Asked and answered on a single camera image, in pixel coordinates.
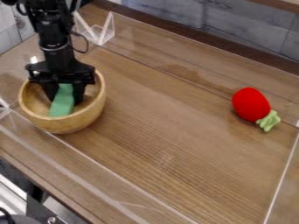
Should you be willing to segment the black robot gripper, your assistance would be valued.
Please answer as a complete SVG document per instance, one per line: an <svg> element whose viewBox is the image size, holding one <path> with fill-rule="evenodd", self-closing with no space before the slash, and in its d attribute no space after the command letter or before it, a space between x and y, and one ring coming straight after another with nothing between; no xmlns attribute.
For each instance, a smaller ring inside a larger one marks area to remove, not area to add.
<svg viewBox="0 0 299 224"><path fill-rule="evenodd" d="M94 83L94 67L77 61L69 46L56 49L41 47L41 51L44 61L25 65L29 81L41 83L42 91L50 102L58 91L57 83L73 84L74 104L81 103L85 85Z"/></svg>

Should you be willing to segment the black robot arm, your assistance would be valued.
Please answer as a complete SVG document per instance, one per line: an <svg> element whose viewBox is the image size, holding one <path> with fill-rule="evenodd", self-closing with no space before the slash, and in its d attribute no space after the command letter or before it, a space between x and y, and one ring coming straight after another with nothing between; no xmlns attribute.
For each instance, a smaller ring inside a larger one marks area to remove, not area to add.
<svg viewBox="0 0 299 224"><path fill-rule="evenodd" d="M85 86L93 85L96 80L94 67L74 57L70 36L86 38L72 30L73 9L65 0L0 0L0 3L13 6L28 17L38 36L44 61L25 65L29 82L41 86L50 101L58 92L58 85L70 84L74 103L81 103Z"/></svg>

